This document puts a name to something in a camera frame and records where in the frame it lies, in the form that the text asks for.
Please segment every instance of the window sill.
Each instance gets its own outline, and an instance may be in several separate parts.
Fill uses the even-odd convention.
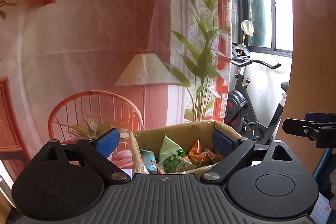
[[[268,48],[261,48],[261,47],[247,47],[250,52],[259,52],[259,53],[265,53],[265,54],[273,54],[273,55],[280,55],[285,57],[292,57],[292,51],[285,51],[285,50],[277,50],[272,51]]]

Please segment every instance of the printed backdrop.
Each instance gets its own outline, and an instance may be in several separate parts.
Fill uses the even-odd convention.
[[[49,139],[223,121],[230,58],[230,0],[0,0],[0,159],[15,180]]]

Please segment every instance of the exercise bike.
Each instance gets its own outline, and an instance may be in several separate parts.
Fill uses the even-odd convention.
[[[248,51],[247,48],[241,44],[235,44],[232,47],[241,47],[241,49],[235,52],[241,52],[242,55],[242,50]],[[273,140],[273,133],[281,119],[286,100],[288,83],[281,84],[281,88],[285,92],[285,94],[283,94],[283,99],[281,100],[281,103],[279,103],[269,126],[264,126],[257,120],[253,105],[247,93],[246,89],[248,84],[251,82],[251,79],[246,78],[244,81],[245,69],[252,63],[259,63],[270,69],[277,69],[281,66],[281,64],[278,63],[275,66],[272,66],[260,60],[250,59],[248,55],[242,55],[238,55],[239,57],[232,57],[231,59],[231,63],[239,69],[238,73],[235,75],[235,87],[228,94],[224,123],[231,126],[242,136],[253,140],[255,143],[269,144]]]

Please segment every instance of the blue textured pad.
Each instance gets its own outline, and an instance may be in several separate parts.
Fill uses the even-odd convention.
[[[112,128],[95,140],[95,148],[105,158],[110,156],[119,145],[119,130]]]
[[[222,157],[229,155],[238,146],[238,142],[231,139],[225,132],[215,129],[212,132],[212,145]]]

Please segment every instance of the exercise bike handlebar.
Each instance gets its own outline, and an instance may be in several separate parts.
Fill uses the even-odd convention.
[[[253,59],[242,59],[242,58],[232,58],[231,59],[231,64],[241,68],[241,67],[245,67],[245,66],[248,66],[248,65],[251,65],[252,63],[259,63],[259,64],[262,64],[270,69],[277,69],[281,66],[280,63],[276,64],[275,66],[272,66],[264,61],[261,61],[261,60],[253,60]]]

